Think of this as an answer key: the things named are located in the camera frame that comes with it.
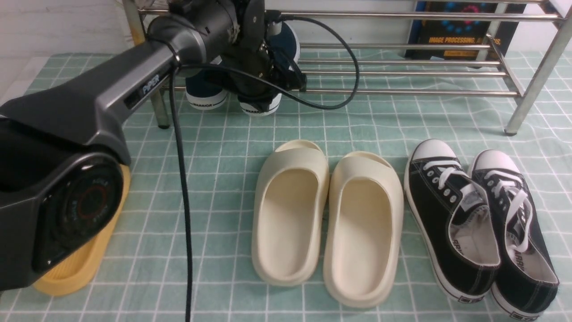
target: black cable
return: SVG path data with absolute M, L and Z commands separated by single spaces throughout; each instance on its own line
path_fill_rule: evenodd
M 309 107 L 313 107 L 313 108 L 317 108 L 317 109 L 322 109 L 322 110 L 326 110 L 326 111 L 331 111 L 334 109 L 340 109 L 343 108 L 344 106 L 348 105 L 349 102 L 351 102 L 354 98 L 354 96 L 357 94 L 358 92 L 358 87 L 359 87 L 359 63 L 358 63 L 358 59 L 356 58 L 356 56 L 353 54 L 352 49 L 350 48 L 350 46 L 343 40 L 343 38 L 338 35 L 333 29 L 331 29 L 330 27 L 328 27 L 327 25 L 323 24 L 322 22 L 319 22 L 317 20 L 314 19 L 310 19 L 310 18 L 304 18 L 304 17 L 295 17 L 295 16 L 291 16 L 291 15 L 283 15 L 280 18 L 280 21 L 288 21 L 288 20 L 301 20 L 301 21 L 307 21 L 307 22 L 312 22 L 315 23 L 321 27 L 323 27 L 325 30 L 329 31 L 334 37 L 336 37 L 340 43 L 345 47 L 345 49 L 348 51 L 349 55 L 352 57 L 353 60 L 353 65 L 355 67 L 355 75 L 356 75 L 356 81 L 355 81 L 355 85 L 353 86 L 353 90 L 352 92 L 349 94 L 349 97 L 343 101 L 340 104 L 337 105 L 321 105 L 321 104 L 316 104 L 316 103 L 312 103 L 310 101 L 306 101 L 304 99 L 301 99 L 291 93 L 289 93 L 288 91 L 286 91 L 285 89 L 283 89 L 280 86 L 277 86 L 273 83 L 270 83 L 267 80 L 258 78 L 254 75 L 251 75 L 247 72 L 243 72 L 242 70 L 236 69 L 236 68 L 232 68 L 232 67 L 228 67 L 228 66 L 221 66 L 221 65 L 212 65 L 212 64 L 185 64 L 183 66 L 181 66 L 181 69 L 191 69 L 191 68 L 202 68 L 202 69 L 211 69 L 211 70 L 221 70 L 223 72 L 230 72 L 230 73 L 235 73 L 235 74 L 239 74 L 241 76 L 244 77 L 248 77 L 251 78 L 253 80 L 257 80 L 267 86 L 270 86 L 274 89 L 276 89 L 277 91 L 279 91 L 280 93 L 282 93 L 283 95 L 285 95 L 286 97 L 289 97 L 290 99 L 297 101 L 300 104 L 304 104 L 307 105 Z
M 185 155 L 182 149 L 181 125 L 179 124 L 178 113 L 175 107 L 175 76 L 179 68 L 173 69 L 169 80 L 169 100 L 171 105 L 171 117 L 173 118 L 173 128 L 175 131 L 175 142 L 177 143 L 177 156 L 179 162 L 179 171 L 181 173 L 181 189 L 182 203 L 185 212 L 185 238 L 186 238 L 186 304 L 185 304 L 185 321 L 190 322 L 190 306 L 193 298 L 193 246 L 190 239 L 190 204 L 189 189 L 186 183 Z
M 185 321 L 187 321 L 187 322 L 190 322 L 190 310 L 191 310 L 192 298 L 193 298 L 193 246 L 191 243 L 189 189 L 188 189 L 188 185 L 186 182 L 186 167 L 185 167 L 184 150 L 182 147 L 181 125 L 179 123 L 178 113 L 177 113 L 177 110 L 175 107 L 175 94 L 174 94 L 175 77 L 177 76 L 177 73 L 180 70 L 188 69 L 188 68 L 203 68 L 203 69 L 212 69 L 212 70 L 222 70 L 225 72 L 236 73 L 236 74 L 239 74 L 239 75 L 242 75 L 245 77 L 249 77 L 251 79 L 255 79 L 261 83 L 264 83 L 267 86 L 275 88 L 276 90 L 278 90 L 282 94 L 286 95 L 286 97 L 289 97 L 289 98 L 293 99 L 294 101 L 297 101 L 298 103 L 307 105 L 309 107 L 314 107 L 314 108 L 323 109 L 323 110 L 333 110 L 333 109 L 339 109 L 339 108 L 346 106 L 351 100 L 353 100 L 353 97 L 356 95 L 356 93 L 358 91 L 358 86 L 359 86 L 358 60 L 355 57 L 355 55 L 353 54 L 350 46 L 333 29 L 331 29 L 327 25 L 325 25 L 325 24 L 323 24 L 317 20 L 310 19 L 310 18 L 304 18 L 304 17 L 295 17 L 295 16 L 291 16 L 291 15 L 284 15 L 280 19 L 280 21 L 288 21 L 288 20 L 299 20 L 299 21 L 307 21 L 307 22 L 315 23 L 315 24 L 323 27 L 325 30 L 329 31 L 345 47 L 345 49 L 348 51 L 349 55 L 352 57 L 353 64 L 355 66 L 355 71 L 356 71 L 355 86 L 353 88 L 353 91 L 349 95 L 348 99 L 346 99 L 345 101 L 343 101 L 342 103 L 340 103 L 338 105 L 333 105 L 333 106 L 315 104 L 315 103 L 306 101 L 304 99 L 301 99 L 299 97 L 296 97 L 295 95 L 290 94 L 285 89 L 283 89 L 277 85 L 274 85 L 273 83 L 270 83 L 267 80 L 263 80 L 263 79 L 258 78 L 256 76 L 250 75 L 249 73 L 243 72 L 242 70 L 227 67 L 227 66 L 219 66 L 219 65 L 212 65 L 212 64 L 186 64 L 186 65 L 183 65 L 181 67 L 174 68 L 171 71 L 171 75 L 170 75 L 170 79 L 169 79 L 169 100 L 170 100 L 170 107 L 171 107 L 171 116 L 173 118 L 173 128 L 174 128 L 174 132 L 175 132 L 175 141 L 177 144 L 177 156 L 178 156 L 178 163 L 179 163 L 179 172 L 181 174 L 182 201 L 183 201 L 184 216 L 185 216 L 185 239 L 186 239 L 186 258 L 187 258 L 187 285 L 186 285 L 186 301 L 185 301 Z M 293 61 L 291 59 L 289 59 L 289 57 L 287 57 L 287 56 L 286 56 L 286 58 L 288 59 L 289 64 L 292 65 Z M 295 67 L 294 66 L 292 66 L 292 67 L 295 69 L 295 71 L 298 71 L 298 72 L 300 71 L 300 69 L 298 68 L 297 65 Z

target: shoe insole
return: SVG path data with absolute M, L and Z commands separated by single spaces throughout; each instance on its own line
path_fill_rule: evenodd
M 496 239 L 488 211 L 477 212 L 460 226 L 450 226 L 453 247 L 478 265 L 496 265 Z
M 341 193 L 333 237 L 333 281 L 346 296 L 371 293 L 380 284 L 391 247 L 391 207 L 385 191 L 367 179 L 351 180 Z
M 509 245 L 513 244 L 510 237 L 507 237 L 506 241 Z M 534 280 L 549 283 L 558 282 L 558 278 L 534 246 L 525 253 L 515 252 L 513 263 Z
M 318 181 L 307 170 L 286 170 L 268 186 L 258 226 L 260 261 L 276 278 L 299 272 L 311 243 Z
M 129 167 L 121 165 L 121 170 L 123 171 L 123 194 L 113 219 L 91 241 L 40 278 L 34 284 L 38 291 L 52 296 L 67 295 L 89 284 L 95 276 L 129 192 L 131 181 Z

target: yellow slide sandal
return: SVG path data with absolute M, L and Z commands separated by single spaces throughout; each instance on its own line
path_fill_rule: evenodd
M 96 275 L 129 192 L 131 183 L 129 167 L 122 164 L 121 170 L 124 179 L 123 195 L 113 219 L 95 238 L 34 283 L 38 291 L 52 296 L 68 295 L 89 284 Z

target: metal shoe rack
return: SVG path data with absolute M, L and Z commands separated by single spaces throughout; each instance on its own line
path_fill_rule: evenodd
M 475 2 L 471 0 L 455 0 L 456 2 Z M 288 11 L 287 14 L 295 14 L 311 18 L 379 18 L 379 19 L 410 19 L 410 20 L 448 20 L 448 21 L 490 21 L 490 26 L 486 37 L 482 44 L 472 45 L 406 45 L 406 44 L 350 44 L 353 49 L 379 49 L 379 50 L 478 50 L 476 61 L 434 61 L 434 60 L 361 60 L 360 65 L 369 66 L 487 66 L 496 68 L 497 72 L 490 71 L 434 71 L 434 70 L 404 70 L 404 71 L 386 71 L 386 70 L 367 70 L 363 74 L 368 76 L 381 77 L 500 77 L 507 86 L 507 91 L 475 91 L 475 90 L 455 90 L 444 91 L 438 89 L 360 89 L 359 93 L 363 95 L 438 95 L 438 96 L 478 96 L 478 97 L 512 97 L 517 108 L 514 111 L 508 125 L 506 125 L 505 133 L 507 135 L 515 135 L 523 123 L 526 115 L 540 94 L 545 82 L 549 78 L 552 70 L 556 66 L 558 59 L 566 49 L 568 42 L 572 37 L 572 7 L 567 13 L 559 12 L 558 9 L 550 2 L 550 0 L 480 0 L 477 2 L 497 3 L 495 13 L 430 13 L 430 12 L 410 12 L 410 13 L 390 13 L 390 12 L 334 12 L 334 11 Z M 165 14 L 167 9 L 160 7 L 137 7 L 134 0 L 124 0 L 125 14 L 129 22 L 135 44 L 143 42 L 145 39 L 145 31 L 143 19 L 146 15 Z M 512 14 L 505 13 L 509 3 L 528 4 L 539 6 L 543 14 Z M 523 89 L 517 82 L 510 67 L 506 64 L 505 58 L 499 47 L 495 44 L 494 38 L 499 24 L 502 21 L 510 22 L 549 22 L 557 29 L 557 33 L 546 51 L 539 67 L 537 68 L 532 80 L 527 88 Z M 303 49 L 343 49 L 339 44 L 301 44 Z M 485 57 L 489 53 L 496 54 L 499 57 L 496 61 L 485 61 Z M 336 59 L 311 59 L 300 60 L 300 65 L 351 65 L 351 60 Z M 309 76 L 343 76 L 349 75 L 351 71 L 335 71 L 326 70 L 304 70 L 302 71 Z M 177 87 L 177 90 L 183 91 L 183 87 Z M 350 89 L 337 88 L 309 88 L 307 93 L 326 95 L 326 94 L 349 94 Z M 161 128 L 169 127 L 169 119 L 162 98 L 162 93 L 156 93 L 151 97 L 153 108 L 157 117 L 158 125 Z

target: white shoelace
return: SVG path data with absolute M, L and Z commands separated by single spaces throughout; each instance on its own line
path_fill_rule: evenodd
M 513 181 L 504 181 L 499 180 L 499 183 L 496 184 L 494 188 L 492 188 L 492 192 L 495 194 L 495 198 L 498 198 L 501 193 L 501 189 L 504 189 L 508 193 L 513 195 L 513 199 L 510 202 L 509 210 L 506 214 L 506 221 L 505 225 L 508 225 L 509 222 L 516 216 L 519 209 L 523 209 L 525 213 L 525 236 L 520 245 L 512 244 L 508 246 L 508 253 L 511 259 L 514 259 L 515 251 L 523 253 L 529 248 L 529 232 L 530 232 L 530 224 L 532 223 L 533 213 L 532 213 L 532 205 L 528 199 L 528 194 L 519 188 L 516 188 L 516 183 L 514 181 L 522 184 L 522 181 L 517 176 L 507 174 L 501 171 L 492 170 L 489 171 L 485 176 L 484 179 L 487 180 L 492 175 L 500 175 L 507 179 L 511 179 Z
M 437 185 L 437 188 L 440 190 L 445 187 L 445 182 L 447 182 L 447 179 L 452 174 L 462 175 L 462 176 L 465 176 L 466 178 L 468 178 L 468 175 L 465 172 L 459 171 L 459 170 L 451 167 L 451 166 L 458 166 L 459 168 L 461 167 L 459 162 L 453 161 L 453 160 L 427 162 L 427 164 L 425 164 L 425 166 L 423 167 L 423 171 L 427 171 L 427 169 L 429 169 L 430 167 L 435 167 L 435 166 L 437 166 L 437 167 L 449 166 L 446 168 L 439 168 L 439 171 L 441 171 L 441 176 L 439 176 L 439 184 Z

